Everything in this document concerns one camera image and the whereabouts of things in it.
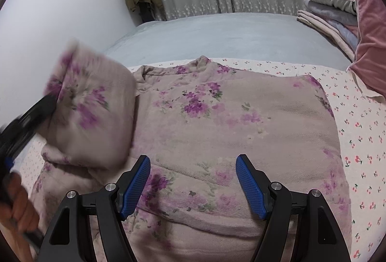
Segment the left hand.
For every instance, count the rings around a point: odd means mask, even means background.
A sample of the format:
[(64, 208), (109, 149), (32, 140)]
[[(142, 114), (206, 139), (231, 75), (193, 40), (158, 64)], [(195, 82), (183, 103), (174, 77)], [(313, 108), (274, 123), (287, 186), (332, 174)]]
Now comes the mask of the left hand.
[(10, 173), (5, 187), (13, 205), (10, 207), (1, 203), (1, 232), (20, 261), (34, 261), (30, 245), (23, 234), (38, 228), (39, 215), (18, 173)]

